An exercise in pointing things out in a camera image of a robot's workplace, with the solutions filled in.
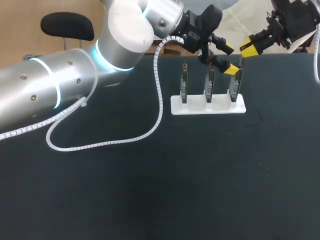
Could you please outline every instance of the black chair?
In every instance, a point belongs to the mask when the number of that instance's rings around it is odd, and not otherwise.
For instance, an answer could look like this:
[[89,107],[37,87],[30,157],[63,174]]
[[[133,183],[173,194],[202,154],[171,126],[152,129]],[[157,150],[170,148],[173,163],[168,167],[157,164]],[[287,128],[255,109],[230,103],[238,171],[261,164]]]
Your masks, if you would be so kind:
[[[67,50],[67,39],[79,39],[80,47],[83,41],[92,41],[95,38],[92,22],[86,17],[74,12],[54,12],[44,16],[41,20],[41,30],[54,37],[63,38],[64,50]],[[24,60],[40,57],[27,54]]]

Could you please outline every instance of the cable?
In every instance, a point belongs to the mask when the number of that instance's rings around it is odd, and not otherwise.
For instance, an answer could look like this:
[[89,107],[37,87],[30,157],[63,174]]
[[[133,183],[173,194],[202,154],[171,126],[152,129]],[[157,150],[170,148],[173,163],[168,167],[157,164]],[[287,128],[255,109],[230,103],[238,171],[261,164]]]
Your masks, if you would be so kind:
[[42,122],[39,122],[39,123],[36,123],[33,125],[29,125],[26,127],[22,127],[22,128],[13,130],[13,131],[8,131],[5,133],[2,133],[2,134],[0,134],[0,141],[4,140],[4,139],[9,139],[9,138],[12,138],[15,136],[19,136],[19,135],[34,131],[36,129],[40,129],[40,128],[47,126],[49,124],[52,124],[53,122],[57,121],[58,119],[62,118],[65,115],[67,115],[68,113],[74,112],[75,110],[77,110],[85,100],[86,100],[85,97],[80,98],[80,100],[78,100],[72,106],[68,107],[67,109],[63,110],[62,112],[58,113],[57,115],[55,115],[47,120],[44,120]]
[[317,84],[320,85],[320,79],[318,74],[318,53],[319,53],[319,42],[320,42],[320,25],[316,26],[315,32],[315,50],[313,56],[313,72],[314,72],[314,79]]
[[84,150],[84,149],[97,148],[97,147],[102,147],[102,146],[107,146],[107,145],[133,143],[133,142],[140,141],[140,140],[145,139],[146,137],[150,136],[160,125],[160,122],[161,122],[162,116],[163,116],[164,104],[163,104],[161,86],[160,86],[160,81],[159,81],[158,58],[159,58],[159,54],[160,54],[161,49],[164,47],[164,45],[166,43],[168,43],[170,41],[176,41],[176,42],[179,42],[180,44],[184,44],[184,40],[181,37],[168,36],[164,40],[162,40],[162,42],[159,44],[159,46],[157,47],[157,49],[154,53],[153,71],[154,71],[155,84],[156,84],[156,89],[157,89],[158,98],[159,98],[159,115],[158,115],[157,121],[152,129],[150,129],[147,133],[145,133],[141,136],[138,136],[135,138],[130,138],[130,139],[116,140],[116,141],[105,141],[105,142],[100,142],[100,143],[95,143],[95,144],[90,144],[90,145],[85,145],[85,146],[68,147],[68,148],[57,147],[51,142],[51,139],[50,139],[51,134],[54,131],[54,129],[58,126],[59,123],[61,123],[65,118],[67,118],[73,112],[75,112],[77,110],[77,108],[74,108],[71,111],[69,111],[67,114],[65,114],[61,118],[59,118],[49,128],[49,130],[46,134],[46,142],[49,145],[49,147],[56,150],[56,151],[59,151],[59,152],[75,152],[75,151],[80,151],[80,150]]
[[156,89],[157,89],[158,98],[159,98],[159,115],[158,115],[158,118],[157,118],[155,125],[147,133],[145,133],[141,136],[135,137],[135,138],[116,140],[116,141],[105,141],[105,142],[101,142],[101,143],[95,143],[95,144],[78,146],[78,147],[61,148],[61,147],[57,147],[52,144],[50,138],[51,138],[51,134],[54,131],[54,129],[59,125],[59,123],[61,123],[64,119],[66,119],[68,116],[70,116],[72,113],[74,113],[79,107],[85,107],[87,105],[88,99],[92,96],[92,94],[94,93],[94,91],[97,87],[97,84],[98,84],[98,70],[97,70],[97,67],[96,67],[94,61],[91,59],[89,54],[86,53],[84,50],[74,49],[76,51],[80,51],[83,54],[85,54],[88,57],[88,59],[90,60],[92,66],[93,66],[93,69],[94,69],[94,75],[95,75],[94,76],[94,84],[93,84],[92,90],[89,93],[89,95],[87,97],[82,97],[76,103],[74,103],[73,105],[68,107],[67,109],[63,110],[62,112],[58,113],[57,115],[55,115],[47,120],[0,134],[0,141],[34,131],[36,129],[42,128],[42,127],[47,126],[52,123],[54,123],[54,124],[49,128],[49,130],[46,134],[46,142],[50,148],[52,148],[56,151],[59,151],[59,152],[74,152],[74,151],[97,148],[97,147],[102,147],[102,146],[107,146],[107,145],[132,143],[132,142],[137,142],[142,139],[145,139],[146,137],[150,136],[158,128],[158,126],[160,125],[160,122],[162,120],[163,111],[164,111],[164,104],[163,104],[161,86],[160,86],[160,81],[159,81],[158,59],[159,59],[159,54],[160,54],[161,49],[164,47],[164,45],[166,43],[168,43],[170,41],[177,41],[180,44],[184,44],[184,40],[181,37],[168,36],[164,40],[162,40],[162,42],[159,44],[159,46],[157,47],[157,49],[154,53],[153,71],[154,71],[155,84],[156,84]]

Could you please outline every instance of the white stand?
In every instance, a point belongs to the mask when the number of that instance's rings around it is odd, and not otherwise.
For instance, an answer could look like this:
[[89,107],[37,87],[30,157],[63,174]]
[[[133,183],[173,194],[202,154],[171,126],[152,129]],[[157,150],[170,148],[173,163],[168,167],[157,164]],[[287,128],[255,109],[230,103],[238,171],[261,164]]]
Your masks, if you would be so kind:
[[181,96],[171,97],[171,113],[173,115],[203,115],[203,114],[244,114],[246,105],[241,94],[237,101],[232,102],[227,94],[212,95],[212,103],[207,103],[205,95],[188,95],[187,103],[183,104]]

